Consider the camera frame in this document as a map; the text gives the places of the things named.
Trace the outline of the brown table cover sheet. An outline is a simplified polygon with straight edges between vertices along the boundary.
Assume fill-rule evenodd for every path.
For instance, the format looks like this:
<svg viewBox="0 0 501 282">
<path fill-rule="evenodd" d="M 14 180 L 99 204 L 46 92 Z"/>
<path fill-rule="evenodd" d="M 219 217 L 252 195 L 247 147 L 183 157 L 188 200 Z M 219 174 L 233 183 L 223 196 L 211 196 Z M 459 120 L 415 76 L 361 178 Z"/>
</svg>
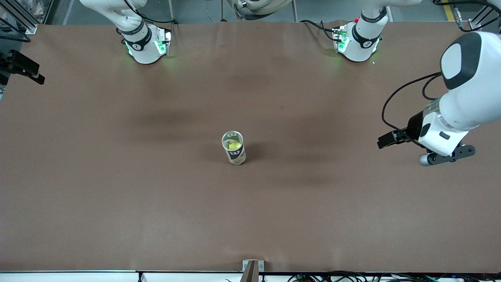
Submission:
<svg viewBox="0 0 501 282">
<path fill-rule="evenodd" d="M 141 65 L 111 25 L 39 27 L 45 83 L 0 101 L 0 271 L 500 272 L 501 123 L 455 163 L 377 146 L 388 96 L 461 35 L 390 23 L 352 63 L 306 24 L 178 25 Z"/>
</svg>

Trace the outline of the grey rounded housing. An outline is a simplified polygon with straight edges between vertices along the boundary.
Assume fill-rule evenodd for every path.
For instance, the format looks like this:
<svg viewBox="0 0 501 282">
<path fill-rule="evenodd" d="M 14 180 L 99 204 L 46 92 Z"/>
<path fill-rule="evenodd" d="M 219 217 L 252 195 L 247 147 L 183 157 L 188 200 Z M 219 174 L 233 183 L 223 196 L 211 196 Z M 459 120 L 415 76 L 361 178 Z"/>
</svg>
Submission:
<svg viewBox="0 0 501 282">
<path fill-rule="evenodd" d="M 285 8 L 295 0 L 223 0 L 239 21 L 256 21 Z"/>
</svg>

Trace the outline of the aluminium frame post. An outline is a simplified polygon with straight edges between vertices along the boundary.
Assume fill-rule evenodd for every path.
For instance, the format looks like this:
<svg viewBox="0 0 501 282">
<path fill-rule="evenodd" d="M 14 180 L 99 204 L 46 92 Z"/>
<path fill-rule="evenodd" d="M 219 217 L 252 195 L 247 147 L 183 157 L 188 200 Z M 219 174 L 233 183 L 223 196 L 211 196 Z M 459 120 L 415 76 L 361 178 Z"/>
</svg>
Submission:
<svg viewBox="0 0 501 282">
<path fill-rule="evenodd" d="M 32 14 L 36 2 L 31 0 L 0 0 L 0 19 L 23 30 L 25 34 L 35 34 L 39 21 Z"/>
<path fill-rule="evenodd" d="M 468 19 L 469 27 L 473 30 L 481 30 L 491 24 L 494 27 L 499 25 L 499 19 L 501 15 L 495 11 L 494 8 L 498 8 L 501 11 L 501 0 L 483 0 L 485 3 L 482 4 L 481 9 L 474 15 L 473 18 Z"/>
</svg>

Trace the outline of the clear plastic tennis ball can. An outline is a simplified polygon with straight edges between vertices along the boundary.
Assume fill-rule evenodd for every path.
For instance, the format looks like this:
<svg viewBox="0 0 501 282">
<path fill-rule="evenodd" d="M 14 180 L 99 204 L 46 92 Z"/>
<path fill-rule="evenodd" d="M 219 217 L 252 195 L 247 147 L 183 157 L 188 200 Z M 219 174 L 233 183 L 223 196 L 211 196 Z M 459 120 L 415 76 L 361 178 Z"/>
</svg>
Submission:
<svg viewBox="0 0 501 282">
<path fill-rule="evenodd" d="M 228 151 L 225 148 L 225 144 L 229 140 L 239 141 L 242 144 L 241 148 L 239 150 L 236 150 L 236 151 Z M 245 143 L 244 143 L 244 139 L 243 139 L 243 136 L 241 135 L 241 133 L 239 133 L 238 131 L 235 131 L 235 130 L 228 131 L 222 136 L 221 143 L 222 143 L 222 146 L 227 154 L 227 157 L 228 157 L 230 163 L 232 163 L 234 165 L 240 165 L 246 160 Z"/>
</svg>

